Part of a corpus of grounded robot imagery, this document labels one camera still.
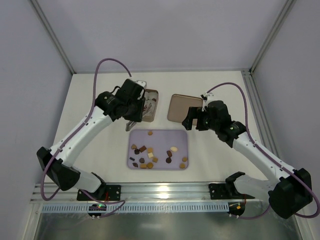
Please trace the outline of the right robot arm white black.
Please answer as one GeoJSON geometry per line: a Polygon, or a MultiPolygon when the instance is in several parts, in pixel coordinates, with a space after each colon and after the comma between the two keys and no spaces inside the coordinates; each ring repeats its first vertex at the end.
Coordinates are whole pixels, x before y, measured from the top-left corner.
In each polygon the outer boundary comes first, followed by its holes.
{"type": "Polygon", "coordinates": [[[190,131],[194,120],[196,130],[214,131],[220,141],[249,159],[267,178],[263,181],[236,173],[231,182],[237,192],[267,201],[269,208],[283,219],[296,215],[316,199],[309,172],[286,164],[253,139],[244,124],[232,120],[223,101],[190,107],[182,125],[190,131]]]}

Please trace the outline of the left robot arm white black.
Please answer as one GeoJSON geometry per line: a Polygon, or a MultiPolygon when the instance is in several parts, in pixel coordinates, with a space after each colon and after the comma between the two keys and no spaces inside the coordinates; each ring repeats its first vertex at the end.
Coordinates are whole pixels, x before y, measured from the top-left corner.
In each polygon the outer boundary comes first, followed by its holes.
{"type": "Polygon", "coordinates": [[[82,150],[103,129],[114,121],[124,118],[141,122],[145,105],[147,83],[126,79],[116,92],[104,91],[93,101],[89,113],[59,143],[50,148],[41,147],[36,155],[44,175],[49,177],[61,191],[77,188],[90,199],[101,200],[106,191],[105,181],[93,172],[74,166],[82,150]]]}

